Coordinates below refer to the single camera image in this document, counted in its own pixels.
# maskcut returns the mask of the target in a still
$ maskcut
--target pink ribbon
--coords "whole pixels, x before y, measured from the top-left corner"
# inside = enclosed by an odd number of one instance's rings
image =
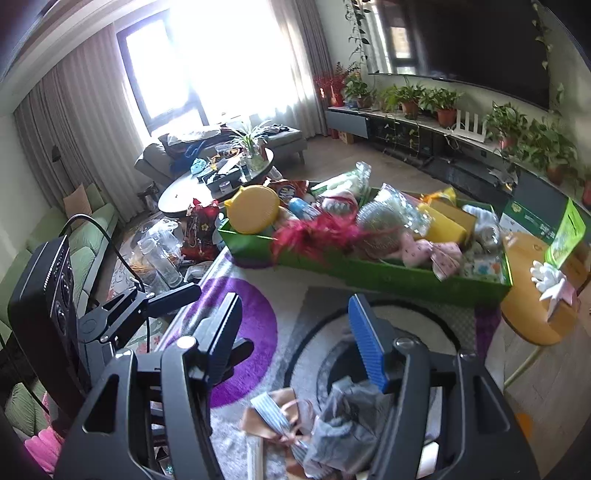
[[[400,237],[400,250],[388,258],[400,258],[407,268],[419,267],[429,259],[433,262],[433,273],[443,281],[456,273],[462,264],[462,251],[453,242],[434,244],[428,240],[417,240],[409,232]]]

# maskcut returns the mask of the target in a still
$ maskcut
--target red snack bag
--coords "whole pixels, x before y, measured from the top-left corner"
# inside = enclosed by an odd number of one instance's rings
[[[266,187],[275,190],[281,201],[281,206],[287,208],[287,204],[294,197],[304,198],[308,191],[309,182],[307,180],[271,180]]]
[[[212,236],[216,229],[216,219],[219,214],[217,201],[202,206],[197,199],[187,209],[187,231],[185,233],[181,253],[189,260],[203,262],[215,260],[219,250],[214,245]]]

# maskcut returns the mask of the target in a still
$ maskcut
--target yellow round container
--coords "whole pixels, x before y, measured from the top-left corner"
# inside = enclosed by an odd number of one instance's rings
[[[270,226],[279,212],[279,197],[262,185],[241,187],[229,200],[226,211],[230,224],[238,233],[253,235]]]

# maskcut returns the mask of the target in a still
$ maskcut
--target terracotta pot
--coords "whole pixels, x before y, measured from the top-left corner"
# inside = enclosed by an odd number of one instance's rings
[[[514,137],[503,137],[501,138],[501,150],[514,147],[516,143],[517,140]]]
[[[345,106],[345,100],[343,99],[343,96],[340,94],[340,92],[335,92],[334,87],[331,87],[330,89],[332,90],[332,96],[330,97],[330,103],[332,106]]]
[[[416,120],[418,117],[418,104],[416,102],[402,102],[402,111],[406,118]]]
[[[564,180],[564,165],[549,166],[546,169],[546,176],[554,185],[561,185]]]
[[[449,108],[446,110],[437,111],[437,121],[443,128],[450,128],[456,123],[457,110],[455,108]]]
[[[591,208],[591,180],[585,182],[585,188],[583,190],[583,205],[587,208]]]
[[[357,107],[358,108],[370,108],[372,105],[371,97],[359,97],[357,98]]]

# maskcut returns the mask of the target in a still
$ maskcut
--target orange pillow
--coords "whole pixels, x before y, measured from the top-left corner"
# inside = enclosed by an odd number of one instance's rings
[[[80,186],[74,190],[74,193],[64,198],[64,207],[68,218],[73,217],[77,213],[85,213],[92,216],[92,208],[90,208],[90,202],[86,196],[84,185],[80,184]],[[72,224],[72,230],[77,229],[83,223],[84,220],[82,219],[76,220]]]

